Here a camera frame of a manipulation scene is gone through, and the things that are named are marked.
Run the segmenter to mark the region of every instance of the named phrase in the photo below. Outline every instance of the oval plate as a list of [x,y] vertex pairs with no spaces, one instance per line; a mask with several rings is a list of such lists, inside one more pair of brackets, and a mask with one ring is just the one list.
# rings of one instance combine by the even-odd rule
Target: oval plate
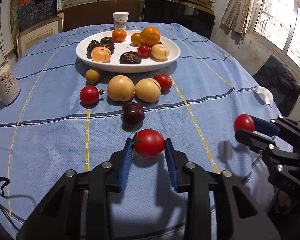
[[138,47],[134,46],[131,43],[131,36],[134,33],[141,33],[141,31],[134,31],[134,30],[125,30],[127,33],[127,37],[123,42],[116,42],[114,44],[114,53],[111,56],[109,63],[102,63],[96,62],[92,59],[87,57],[87,47],[92,40],[99,41],[104,37],[111,37],[112,31],[97,33],[88,38],[85,38],[81,41],[76,49],[75,52],[79,59],[81,59],[87,65],[98,68],[105,71],[110,72],[121,72],[121,73],[136,73],[136,72],[146,72],[146,71],[153,71],[160,68],[163,68],[172,62],[174,62],[180,56],[180,48],[177,44],[173,41],[169,40],[161,36],[160,42],[162,42],[165,46],[167,46],[170,50],[170,54],[166,60],[156,60],[153,57],[142,59],[141,64],[120,64],[119,58],[120,56],[128,51],[135,51],[137,52]]

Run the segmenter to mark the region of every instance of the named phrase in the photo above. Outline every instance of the table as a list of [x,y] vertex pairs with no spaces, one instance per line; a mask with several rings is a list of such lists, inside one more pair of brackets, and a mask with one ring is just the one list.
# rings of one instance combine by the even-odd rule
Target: table
[[[173,87],[157,103],[143,104],[142,129],[171,138],[176,150],[207,171],[230,170],[266,209],[274,196],[267,168],[260,155],[236,142],[233,122],[242,113],[270,120],[279,110],[262,103],[253,91],[258,84],[248,72],[207,38],[178,24],[136,22],[127,28],[150,25],[173,40],[181,55],[159,71],[171,75]],[[81,27],[41,40],[13,67],[21,92],[9,106],[0,101],[0,176],[11,180],[5,191],[10,198],[0,197],[0,204],[19,228],[66,170],[92,170],[131,137],[122,129],[121,103],[106,93],[92,109],[79,100],[89,67],[76,57],[75,48],[84,38],[112,27]],[[106,90],[114,75],[104,73],[97,88]],[[127,76],[136,84],[151,75]],[[275,140],[283,150],[292,151],[280,138]],[[125,192],[111,194],[110,200],[115,237],[182,239],[186,194],[174,193],[163,154],[135,157]],[[215,229],[213,199],[211,215]],[[1,211],[0,222],[16,235]]]

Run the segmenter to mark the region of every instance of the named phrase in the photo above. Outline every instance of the orange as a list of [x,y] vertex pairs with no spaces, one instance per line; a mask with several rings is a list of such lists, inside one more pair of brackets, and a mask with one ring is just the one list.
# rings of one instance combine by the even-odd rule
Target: orange
[[139,41],[140,41],[140,33],[133,33],[133,35],[131,36],[131,43],[135,46],[138,46]]
[[157,44],[160,41],[160,37],[160,32],[156,27],[146,27],[140,34],[140,40],[148,46]]
[[125,40],[125,38],[127,37],[127,33],[124,29],[115,29],[112,32],[111,36],[116,42],[121,42]]

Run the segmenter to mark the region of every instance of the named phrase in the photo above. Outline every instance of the crumpled tissue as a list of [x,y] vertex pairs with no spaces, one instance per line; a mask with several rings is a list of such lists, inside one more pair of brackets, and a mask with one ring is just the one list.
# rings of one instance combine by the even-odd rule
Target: crumpled tissue
[[270,107],[272,107],[272,103],[273,103],[273,95],[272,93],[264,88],[264,87],[261,87],[261,86],[257,86],[255,89],[254,89],[254,92],[257,93],[259,95],[259,97],[267,104],[269,105]]

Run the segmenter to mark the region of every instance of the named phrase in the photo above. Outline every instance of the paper cup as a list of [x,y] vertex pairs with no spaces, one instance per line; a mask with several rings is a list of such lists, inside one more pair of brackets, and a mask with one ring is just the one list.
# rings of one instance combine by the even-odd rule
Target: paper cup
[[125,29],[128,22],[128,12],[115,12],[113,13],[113,21],[115,29]]

